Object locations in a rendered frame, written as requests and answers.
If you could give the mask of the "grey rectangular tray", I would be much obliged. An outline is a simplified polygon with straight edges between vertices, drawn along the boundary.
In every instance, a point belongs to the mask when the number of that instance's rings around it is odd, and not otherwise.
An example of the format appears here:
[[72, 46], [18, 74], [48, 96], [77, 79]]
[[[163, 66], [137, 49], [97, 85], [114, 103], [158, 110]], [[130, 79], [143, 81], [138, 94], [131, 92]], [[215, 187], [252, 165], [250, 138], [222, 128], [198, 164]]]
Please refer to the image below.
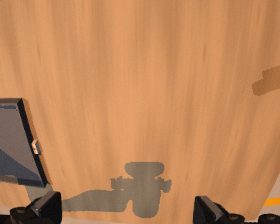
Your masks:
[[0, 98], [0, 182], [46, 187], [48, 181], [33, 141], [22, 98]]

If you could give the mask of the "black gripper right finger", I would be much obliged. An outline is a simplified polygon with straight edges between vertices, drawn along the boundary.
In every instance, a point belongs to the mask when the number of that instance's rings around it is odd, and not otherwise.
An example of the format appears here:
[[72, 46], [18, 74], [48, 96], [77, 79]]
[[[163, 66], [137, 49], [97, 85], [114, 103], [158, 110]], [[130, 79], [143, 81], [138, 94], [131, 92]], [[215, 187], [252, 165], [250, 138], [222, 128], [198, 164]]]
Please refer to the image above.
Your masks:
[[220, 204], [212, 202], [207, 196], [195, 197], [193, 224], [280, 224], [280, 216], [271, 213], [260, 215], [258, 222], [244, 222], [244, 216], [227, 213]]

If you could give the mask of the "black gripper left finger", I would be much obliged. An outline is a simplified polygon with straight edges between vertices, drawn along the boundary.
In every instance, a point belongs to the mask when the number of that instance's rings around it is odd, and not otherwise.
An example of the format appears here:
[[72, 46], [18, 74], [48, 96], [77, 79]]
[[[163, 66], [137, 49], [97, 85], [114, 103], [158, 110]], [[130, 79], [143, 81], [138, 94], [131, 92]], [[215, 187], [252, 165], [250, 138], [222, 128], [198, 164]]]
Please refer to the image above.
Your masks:
[[47, 192], [26, 207], [12, 208], [10, 215], [0, 214], [0, 224], [61, 224], [61, 222], [62, 200], [61, 193], [57, 191]]

